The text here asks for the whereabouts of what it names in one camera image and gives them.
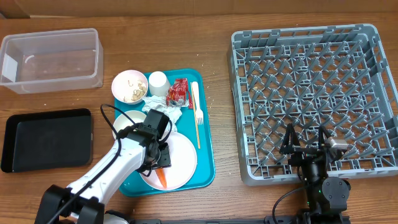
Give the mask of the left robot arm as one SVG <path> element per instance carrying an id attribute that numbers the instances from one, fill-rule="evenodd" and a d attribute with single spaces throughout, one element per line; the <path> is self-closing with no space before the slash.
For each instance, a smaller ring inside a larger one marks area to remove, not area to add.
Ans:
<path id="1" fill-rule="evenodd" d="M 36 223 L 104 223 L 105 205 L 133 172 L 150 174 L 171 165 L 167 121 L 136 123 L 115 132 L 111 150 L 83 177 L 62 188 L 50 186 L 44 193 Z"/>

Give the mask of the white bowl with rice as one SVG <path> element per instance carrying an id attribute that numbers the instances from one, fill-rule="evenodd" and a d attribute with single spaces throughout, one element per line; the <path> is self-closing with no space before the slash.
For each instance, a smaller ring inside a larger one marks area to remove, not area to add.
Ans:
<path id="1" fill-rule="evenodd" d="M 146 118 L 146 114 L 144 114 L 143 112 L 140 111 L 136 111 L 136 110 L 131 110 L 131 111 L 126 111 L 125 112 L 135 123 L 141 123 L 145 120 Z M 132 126 L 133 123 L 127 118 L 125 117 L 123 114 L 119 115 L 114 123 L 113 126 L 115 128 L 115 130 L 118 132 L 122 129 L 124 129 L 127 126 Z"/>

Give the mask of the orange carrot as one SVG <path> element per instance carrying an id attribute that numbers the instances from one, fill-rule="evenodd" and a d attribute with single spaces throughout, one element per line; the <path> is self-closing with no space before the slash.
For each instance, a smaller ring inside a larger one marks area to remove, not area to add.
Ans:
<path id="1" fill-rule="evenodd" d="M 167 188 L 167 181 L 166 181 L 166 178 L 165 178 L 165 173 L 164 173 L 163 168 L 156 169 L 155 172 L 156 172 L 156 174 L 158 176 L 158 179 L 159 179 L 162 187 L 164 189 L 166 189 Z"/>

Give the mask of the pink bowl with nuts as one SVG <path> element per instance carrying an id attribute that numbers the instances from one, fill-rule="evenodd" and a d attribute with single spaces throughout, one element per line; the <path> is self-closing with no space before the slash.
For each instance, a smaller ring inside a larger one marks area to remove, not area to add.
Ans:
<path id="1" fill-rule="evenodd" d="M 136 105 L 147 96 L 149 82 L 145 75 L 137 70 L 125 70 L 115 76 L 111 91 L 115 99 L 129 105 Z"/>

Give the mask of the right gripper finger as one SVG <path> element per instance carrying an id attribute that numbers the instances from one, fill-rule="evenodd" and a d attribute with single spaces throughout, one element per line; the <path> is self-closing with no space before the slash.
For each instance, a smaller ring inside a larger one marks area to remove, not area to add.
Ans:
<path id="1" fill-rule="evenodd" d="M 297 136 L 297 133 L 295 132 L 294 126 L 292 124 L 288 124 L 279 152 L 295 153 L 300 148 L 301 148 L 300 141 Z"/>
<path id="2" fill-rule="evenodd" d="M 324 127 L 324 125 L 320 125 L 318 127 L 318 148 L 319 149 L 329 149 L 331 148 L 331 143 L 329 138 L 331 134 L 329 131 Z"/>

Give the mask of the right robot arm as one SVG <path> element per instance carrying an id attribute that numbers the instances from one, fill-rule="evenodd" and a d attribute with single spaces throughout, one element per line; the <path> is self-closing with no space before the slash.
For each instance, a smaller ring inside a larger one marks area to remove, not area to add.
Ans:
<path id="1" fill-rule="evenodd" d="M 289 223 L 349 223 L 349 217 L 342 212 L 347 209 L 347 200 L 351 186 L 347 180 L 330 177 L 327 173 L 331 162 L 340 160 L 348 149 L 344 139 L 334 138 L 324 126 L 318 127 L 318 146 L 303 148 L 294 126 L 289 124 L 280 147 L 281 154 L 288 154 L 288 165 L 297 168 L 297 175 L 302 181 L 301 188 L 281 196 L 272 208 L 274 223 L 280 220 Z M 286 197 L 304 190 L 308 208 L 301 209 L 290 217 L 275 215 L 278 204 Z"/>

